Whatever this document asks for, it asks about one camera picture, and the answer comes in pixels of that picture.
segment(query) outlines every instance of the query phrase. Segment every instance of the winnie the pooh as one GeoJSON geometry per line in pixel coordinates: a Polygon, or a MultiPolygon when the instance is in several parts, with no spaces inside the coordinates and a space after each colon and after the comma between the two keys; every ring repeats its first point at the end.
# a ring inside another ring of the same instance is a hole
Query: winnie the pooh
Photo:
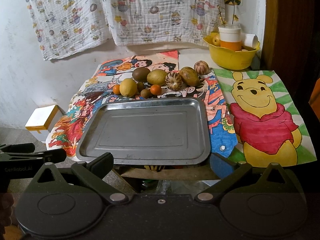
{"type": "Polygon", "coordinates": [[[230,105],[230,111],[246,161],[254,167],[267,167],[272,162],[296,165],[296,148],[302,135],[291,114],[276,102],[266,85],[273,82],[272,78],[259,75],[256,79],[243,79],[241,72],[232,76],[235,83],[231,94],[236,103],[230,105]]]}

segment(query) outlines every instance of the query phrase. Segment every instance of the tray rim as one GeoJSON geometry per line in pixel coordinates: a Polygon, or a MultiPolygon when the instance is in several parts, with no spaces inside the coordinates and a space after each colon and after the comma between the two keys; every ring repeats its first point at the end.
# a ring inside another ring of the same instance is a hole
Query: tray rim
{"type": "Polygon", "coordinates": [[[114,157],[114,164],[119,164],[119,165],[168,165],[168,166],[175,166],[175,165],[196,165],[199,164],[201,162],[203,162],[204,160],[206,160],[210,153],[211,153],[211,141],[210,141],[210,137],[209,137],[209,130],[208,130],[208,122],[207,122],[207,114],[206,114],[206,109],[205,109],[205,105],[204,102],[199,99],[199,98],[194,98],[194,97],[179,97],[179,98],[150,98],[150,99],[140,99],[140,100],[121,100],[121,101],[115,101],[115,102],[107,102],[102,104],[97,110],[96,112],[93,114],[93,116],[90,118],[90,120],[87,122],[84,132],[81,136],[81,139],[78,142],[78,145],[76,147],[76,157],[80,160],[80,161],[86,161],[86,162],[91,162],[93,160],[95,160],[97,157],[87,157],[87,156],[83,156],[80,154],[80,147],[81,144],[87,134],[87,132],[90,129],[90,126],[93,122],[93,120],[95,119],[96,115],[98,114],[99,110],[107,105],[111,105],[111,104],[125,104],[125,103],[136,103],[136,102],[147,102],[147,101],[176,101],[176,100],[184,100],[184,99],[192,99],[198,102],[198,105],[200,107],[200,117],[201,117],[201,121],[202,121],[202,132],[203,132],[203,138],[204,138],[204,154],[201,154],[200,157],[196,158],[196,159],[191,159],[191,160],[187,160],[186,163],[179,163],[179,164],[168,164],[168,163],[164,163],[164,162],[168,162],[172,160],[146,160],[146,161],[152,161],[152,164],[141,164],[138,163],[137,161],[140,160],[135,160],[135,159],[128,159],[129,161],[133,162],[133,163],[123,163],[117,160],[122,160],[122,159],[117,159],[114,157]]]}

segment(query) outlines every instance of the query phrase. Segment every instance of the screw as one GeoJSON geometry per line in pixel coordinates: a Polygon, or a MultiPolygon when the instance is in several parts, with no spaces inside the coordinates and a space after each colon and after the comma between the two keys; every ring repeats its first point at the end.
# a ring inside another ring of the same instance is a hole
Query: screw
{"type": "Polygon", "coordinates": [[[158,204],[164,204],[166,203],[165,199],[158,199],[158,204]]]}
{"type": "Polygon", "coordinates": [[[125,198],[126,198],[125,194],[122,194],[122,193],[113,193],[110,195],[110,199],[115,202],[123,201],[125,200],[125,198]]]}
{"type": "Polygon", "coordinates": [[[213,195],[207,192],[198,194],[198,199],[201,201],[208,201],[213,199],[213,195]]]}

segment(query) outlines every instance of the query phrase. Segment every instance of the plastic bowl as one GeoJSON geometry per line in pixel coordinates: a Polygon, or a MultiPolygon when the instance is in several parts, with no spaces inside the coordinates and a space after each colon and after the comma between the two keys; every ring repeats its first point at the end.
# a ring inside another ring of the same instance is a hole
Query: plastic bowl
{"type": "Polygon", "coordinates": [[[254,55],[260,49],[260,42],[258,42],[256,49],[244,47],[248,51],[233,51],[231,49],[214,46],[212,44],[212,37],[214,37],[215,34],[216,33],[211,33],[209,36],[203,38],[209,45],[210,56],[215,64],[232,70],[242,70],[251,65],[254,55]]]}

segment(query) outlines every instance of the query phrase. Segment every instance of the stainless steel tray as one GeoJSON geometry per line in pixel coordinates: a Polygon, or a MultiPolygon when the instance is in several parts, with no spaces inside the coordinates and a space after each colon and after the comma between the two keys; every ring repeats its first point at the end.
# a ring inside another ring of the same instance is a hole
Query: stainless steel tray
{"type": "Polygon", "coordinates": [[[115,164],[190,165],[210,154],[204,103],[197,98],[158,98],[107,103],[85,127],[80,160],[111,152],[115,164]]]}

